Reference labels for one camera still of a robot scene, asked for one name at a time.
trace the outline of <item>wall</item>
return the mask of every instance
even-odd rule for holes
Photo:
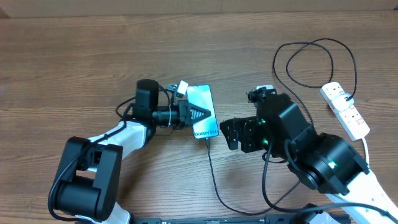
[[[397,0],[0,0],[0,17],[392,10],[397,4]]]

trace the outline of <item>robotic arm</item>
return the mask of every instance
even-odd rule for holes
[[[124,119],[115,128],[89,139],[70,138],[55,176],[53,194],[49,195],[49,209],[94,223],[132,222],[131,214],[116,203],[121,161],[147,144],[157,126],[180,129],[211,115],[208,110],[177,99],[184,96],[187,86],[184,81],[179,86],[169,85],[174,104],[158,106],[159,84],[140,80],[136,102],[127,107]],[[201,116],[194,118],[192,110],[200,111]],[[77,170],[96,172],[95,178],[76,175]]]
[[[70,138],[49,195],[50,212],[60,210],[78,217],[80,222],[134,223],[134,217],[116,202],[121,161],[145,146],[157,126],[180,129],[211,116],[208,110],[178,100],[184,96],[187,86],[183,81],[178,86],[169,85],[167,89],[173,93],[174,103],[158,106],[159,84],[140,80],[136,102],[127,107],[115,128],[89,139]],[[231,150],[238,148],[238,142],[245,153],[268,151],[272,145],[271,156],[288,161],[289,170],[310,189],[326,194],[335,203],[365,203],[398,217],[398,208],[353,146],[338,136],[318,135],[289,96],[278,95],[273,86],[259,86],[248,93],[248,99],[257,108],[256,116],[234,118],[220,124]],[[192,116],[193,110],[202,115]],[[79,176],[77,170],[96,172],[95,178]],[[358,223],[393,223],[371,209],[344,209]],[[330,220],[322,211],[312,215],[315,217],[310,223],[318,223],[314,221],[317,218]]]
[[[342,138],[321,133],[307,123],[299,107],[273,86],[259,86],[248,93],[256,116],[235,118],[220,124],[231,150],[249,153],[270,150],[271,156],[288,161],[288,168],[308,188],[318,190],[335,203],[364,203],[398,217],[392,203],[354,147]],[[377,211],[343,207],[358,223],[393,223]]]

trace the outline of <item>green led light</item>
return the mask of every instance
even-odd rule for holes
[[[332,168],[332,169],[334,169],[334,168],[337,166],[337,164],[336,164],[335,162],[333,162],[333,161],[329,162],[328,165],[329,165],[330,168]]]

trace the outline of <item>samsung galaxy phone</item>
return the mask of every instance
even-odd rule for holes
[[[218,136],[218,123],[214,110],[213,98],[209,85],[188,86],[187,89],[188,102],[208,109],[211,116],[193,124],[193,135],[196,139],[211,138]]]

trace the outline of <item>power strip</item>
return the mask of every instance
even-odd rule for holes
[[[327,83],[320,92],[351,140],[362,139],[370,132],[369,126],[354,106],[354,99],[346,101],[350,95],[344,92],[339,83]]]

